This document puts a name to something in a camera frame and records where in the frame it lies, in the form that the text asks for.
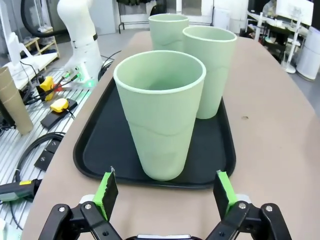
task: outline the yellow object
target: yellow object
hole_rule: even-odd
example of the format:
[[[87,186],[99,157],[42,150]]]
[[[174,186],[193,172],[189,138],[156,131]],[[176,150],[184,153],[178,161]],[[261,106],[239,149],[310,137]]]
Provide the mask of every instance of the yellow object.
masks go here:
[[[21,181],[20,183],[19,183],[19,185],[28,185],[28,184],[31,184],[31,182],[32,181]]]
[[[54,78],[52,76],[46,76],[43,83],[39,85],[45,92],[51,90],[54,87]],[[50,101],[54,97],[55,92],[51,92],[45,97],[45,101]]]
[[[62,113],[64,110],[68,109],[69,102],[65,98],[60,98],[51,104],[50,108],[56,113]]]

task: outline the brown cylinder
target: brown cylinder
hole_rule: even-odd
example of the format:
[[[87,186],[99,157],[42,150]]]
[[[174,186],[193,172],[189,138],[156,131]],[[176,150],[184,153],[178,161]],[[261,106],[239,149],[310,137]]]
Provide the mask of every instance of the brown cylinder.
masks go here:
[[[33,129],[34,125],[8,67],[0,68],[0,101],[15,121],[20,134],[25,135]]]

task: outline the person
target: person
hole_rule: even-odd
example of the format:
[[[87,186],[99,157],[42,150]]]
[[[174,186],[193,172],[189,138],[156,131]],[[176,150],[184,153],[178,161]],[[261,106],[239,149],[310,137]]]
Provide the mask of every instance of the person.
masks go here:
[[[276,16],[276,8],[277,8],[277,0],[270,0],[266,5],[263,7],[263,15],[275,17]]]

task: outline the green tape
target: green tape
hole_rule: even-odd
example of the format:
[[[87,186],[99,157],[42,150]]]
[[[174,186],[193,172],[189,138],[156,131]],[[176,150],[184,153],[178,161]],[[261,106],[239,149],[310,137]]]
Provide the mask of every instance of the green tape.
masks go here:
[[[227,214],[230,210],[230,208],[235,205],[235,203],[238,201],[236,193],[234,191],[234,188],[231,185],[231,182],[229,180],[229,177],[225,171],[218,171],[218,177],[222,183],[222,186],[225,190],[226,196],[228,198],[228,206],[226,208],[225,214]]]
[[[107,214],[106,214],[106,210],[103,204],[103,198],[105,196],[105,193],[107,191],[107,184],[108,184],[108,179],[111,176],[114,176],[113,172],[106,172],[103,176],[103,179],[98,187],[98,190],[96,191],[94,198],[93,198],[93,202],[95,203],[95,205],[97,207],[99,207],[102,211],[102,214],[104,216],[104,218],[106,220],[108,220]]]

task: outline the metal slatted surface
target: metal slatted surface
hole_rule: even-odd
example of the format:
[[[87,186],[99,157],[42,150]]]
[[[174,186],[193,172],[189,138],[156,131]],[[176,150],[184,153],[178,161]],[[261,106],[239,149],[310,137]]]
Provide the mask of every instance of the metal slatted surface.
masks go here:
[[[47,76],[53,76],[55,82],[57,82],[63,74],[61,69],[52,70],[47,74]],[[54,100],[61,97],[69,98],[78,103],[78,106],[72,111],[76,117],[85,101],[90,95],[89,90],[71,90],[65,92],[56,93]],[[13,180],[14,172],[17,167],[18,161],[25,149],[37,138],[48,133],[46,129],[42,127],[40,121],[50,112],[50,104],[38,101],[27,107],[30,118],[34,124],[33,130],[25,135],[21,136],[17,130],[10,129],[5,131],[2,136],[0,136],[0,184],[11,183]],[[70,114],[68,114],[63,120],[61,120],[56,126],[54,126],[49,132],[67,132],[73,119]],[[42,151],[46,148],[50,141],[40,145],[35,149],[26,162],[24,163],[21,171],[21,180],[33,180],[42,179],[45,172],[34,167],[34,164]],[[17,201],[13,204],[13,213],[16,220],[21,227],[24,227],[27,220],[30,207],[30,202],[25,200]],[[9,204],[5,203],[0,206],[0,218],[5,220],[7,223],[16,227],[13,221],[12,214],[10,211]]]

